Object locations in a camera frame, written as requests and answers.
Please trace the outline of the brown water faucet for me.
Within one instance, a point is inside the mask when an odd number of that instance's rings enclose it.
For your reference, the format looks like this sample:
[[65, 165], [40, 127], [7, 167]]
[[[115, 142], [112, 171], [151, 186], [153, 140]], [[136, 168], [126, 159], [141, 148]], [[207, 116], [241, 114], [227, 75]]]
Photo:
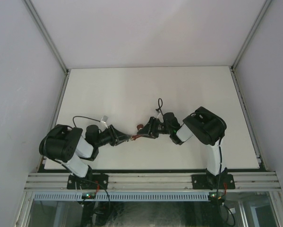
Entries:
[[144, 128], [144, 125], [143, 124], [138, 124], [137, 125], [137, 133], [135, 135], [132, 135], [131, 136], [131, 140], [136, 140], [140, 137], [143, 137], [144, 134], [142, 132], [139, 132], [140, 130], [142, 130]]

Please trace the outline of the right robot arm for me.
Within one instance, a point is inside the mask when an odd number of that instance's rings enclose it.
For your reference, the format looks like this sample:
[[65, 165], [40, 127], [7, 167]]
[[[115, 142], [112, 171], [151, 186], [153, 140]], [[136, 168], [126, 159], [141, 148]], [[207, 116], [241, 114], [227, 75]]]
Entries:
[[139, 124], [135, 137], [156, 139], [159, 135], [165, 134], [169, 135], [176, 145], [182, 145], [191, 137], [196, 137], [207, 147], [206, 170], [210, 173], [207, 177], [208, 185], [214, 189], [223, 185], [224, 177], [221, 173], [226, 166], [223, 163], [221, 144], [227, 129], [225, 121], [202, 106], [184, 118], [183, 124], [179, 124], [172, 112], [162, 116], [162, 121], [152, 116], [147, 124]]

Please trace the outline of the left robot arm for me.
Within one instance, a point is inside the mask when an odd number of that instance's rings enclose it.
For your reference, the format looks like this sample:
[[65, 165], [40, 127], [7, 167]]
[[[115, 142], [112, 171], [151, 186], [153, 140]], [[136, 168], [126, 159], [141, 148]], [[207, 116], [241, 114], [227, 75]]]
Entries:
[[52, 160], [77, 177], [77, 184], [89, 189], [94, 183], [92, 168], [83, 160], [94, 161], [99, 147], [109, 144], [117, 146], [129, 141], [131, 135], [125, 134], [109, 125], [100, 130], [97, 125], [89, 125], [85, 136], [83, 129], [58, 124], [43, 138], [39, 145], [39, 153]]

